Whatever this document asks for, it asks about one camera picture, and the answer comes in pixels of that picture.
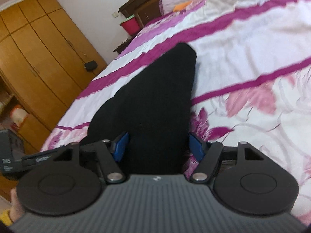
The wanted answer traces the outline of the person's left hand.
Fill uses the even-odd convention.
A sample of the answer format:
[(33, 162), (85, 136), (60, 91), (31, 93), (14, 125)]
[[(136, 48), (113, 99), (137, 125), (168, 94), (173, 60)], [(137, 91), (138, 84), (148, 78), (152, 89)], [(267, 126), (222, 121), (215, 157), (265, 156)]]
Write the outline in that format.
[(12, 204), (12, 207), (10, 208), (10, 219), (14, 223), (15, 221), (19, 220), (21, 216), (23, 216), (25, 210), (19, 202), (17, 191), (15, 188), (10, 191), (10, 197)]

